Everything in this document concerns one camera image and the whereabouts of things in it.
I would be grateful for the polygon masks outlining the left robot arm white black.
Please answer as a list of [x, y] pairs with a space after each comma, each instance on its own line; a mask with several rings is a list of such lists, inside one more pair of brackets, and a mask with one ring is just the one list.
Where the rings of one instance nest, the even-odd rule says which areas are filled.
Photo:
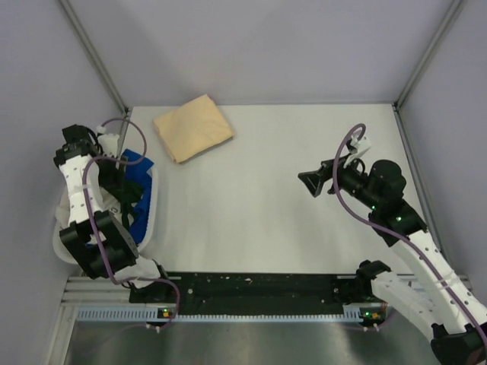
[[132, 303], [156, 303], [174, 293], [161, 264], [142, 256], [152, 235], [157, 177], [144, 153], [118, 152], [119, 136], [71, 125], [53, 158], [65, 180], [56, 210], [58, 240], [91, 279], [113, 278]]

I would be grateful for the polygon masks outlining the white and green t shirt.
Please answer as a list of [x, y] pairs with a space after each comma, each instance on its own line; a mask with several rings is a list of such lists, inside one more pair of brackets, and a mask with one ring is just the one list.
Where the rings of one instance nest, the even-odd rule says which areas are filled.
[[[104, 188], [100, 189], [100, 193], [106, 209], [112, 212], [119, 221], [126, 217], [129, 225], [131, 225], [137, 218], [138, 213], [135, 211], [135, 206], [142, 201], [143, 197], [143, 188], [140, 184], [128, 180], [122, 189], [115, 190], [114, 193]], [[54, 213], [54, 217], [61, 228], [68, 226], [69, 215], [68, 193], [67, 189], [64, 189]]]

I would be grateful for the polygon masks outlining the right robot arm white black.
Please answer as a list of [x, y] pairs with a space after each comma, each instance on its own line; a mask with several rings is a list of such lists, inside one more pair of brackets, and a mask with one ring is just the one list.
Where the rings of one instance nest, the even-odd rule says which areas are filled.
[[356, 271], [355, 292], [363, 300], [390, 304], [426, 338], [442, 364], [486, 362], [486, 306], [450, 267], [426, 223], [403, 197], [406, 180], [398, 164], [376, 161], [369, 172], [357, 160], [326, 160], [298, 174], [313, 197], [326, 182], [328, 194], [350, 194], [369, 208], [360, 222], [371, 227], [408, 266], [423, 293], [412, 289], [381, 261], [364, 261]]

